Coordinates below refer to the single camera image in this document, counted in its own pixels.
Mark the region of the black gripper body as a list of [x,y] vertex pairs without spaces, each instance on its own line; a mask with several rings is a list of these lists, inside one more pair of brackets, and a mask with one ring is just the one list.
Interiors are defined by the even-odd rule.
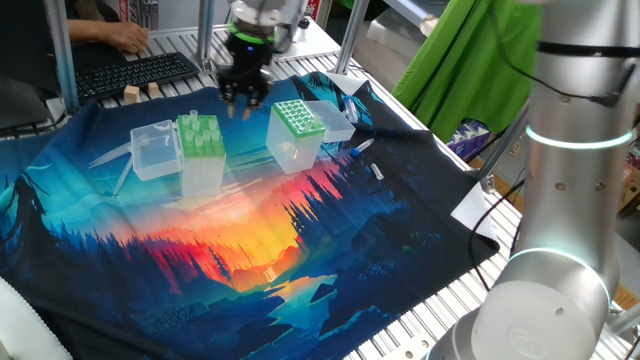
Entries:
[[225,48],[232,57],[232,64],[223,71],[227,83],[257,84],[261,80],[261,69],[273,55],[270,45],[265,43],[226,42]]

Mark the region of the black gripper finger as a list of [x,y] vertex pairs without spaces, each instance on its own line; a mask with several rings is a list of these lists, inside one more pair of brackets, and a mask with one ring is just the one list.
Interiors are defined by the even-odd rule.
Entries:
[[243,113],[243,119],[247,120],[253,110],[259,110],[263,106],[263,101],[271,91],[271,82],[259,82],[256,85],[250,85],[245,90],[247,105]]
[[226,79],[218,80],[221,99],[227,104],[227,114],[233,118],[235,114],[235,90]]

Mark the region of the person bare hand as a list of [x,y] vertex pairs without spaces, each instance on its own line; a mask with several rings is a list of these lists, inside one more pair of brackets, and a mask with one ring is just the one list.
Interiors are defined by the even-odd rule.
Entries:
[[149,31],[135,23],[103,23],[100,40],[127,53],[141,51],[148,42]]

